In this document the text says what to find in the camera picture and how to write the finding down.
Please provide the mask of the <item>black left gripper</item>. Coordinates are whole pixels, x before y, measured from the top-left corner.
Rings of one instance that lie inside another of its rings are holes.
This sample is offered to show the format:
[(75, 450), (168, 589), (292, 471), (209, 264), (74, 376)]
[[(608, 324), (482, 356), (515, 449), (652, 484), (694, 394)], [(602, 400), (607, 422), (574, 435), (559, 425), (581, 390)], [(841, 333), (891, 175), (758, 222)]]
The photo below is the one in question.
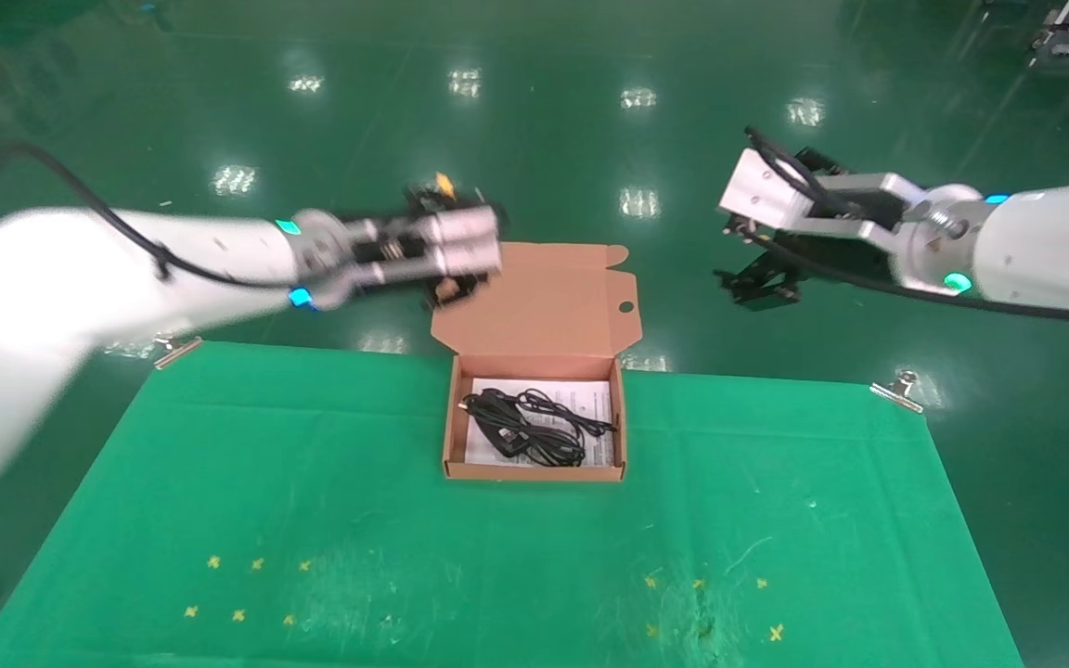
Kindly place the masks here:
[[(453, 186), (414, 185), (405, 190), (412, 212), (450, 212), (486, 206), (480, 193), (458, 195)], [(434, 215), (355, 217), (348, 220), (354, 284), (402, 284), (424, 282), (424, 307), (434, 312), (469, 299), (478, 288), (478, 275), (438, 276), (438, 233)]]

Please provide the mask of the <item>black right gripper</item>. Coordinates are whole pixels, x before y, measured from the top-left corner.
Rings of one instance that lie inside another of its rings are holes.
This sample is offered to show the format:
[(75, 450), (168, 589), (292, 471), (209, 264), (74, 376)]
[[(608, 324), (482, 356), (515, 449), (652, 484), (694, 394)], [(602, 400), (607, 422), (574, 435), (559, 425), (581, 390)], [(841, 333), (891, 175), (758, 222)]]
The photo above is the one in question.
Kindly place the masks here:
[[(815, 147), (799, 149), (793, 159), (815, 177), (845, 176), (850, 170)], [(821, 238), (890, 237), (902, 223), (907, 199), (887, 190), (828, 190), (814, 206), (814, 236)], [(761, 253), (740, 271), (715, 270), (721, 289), (738, 307), (755, 312), (802, 300), (806, 271), (754, 240)]]

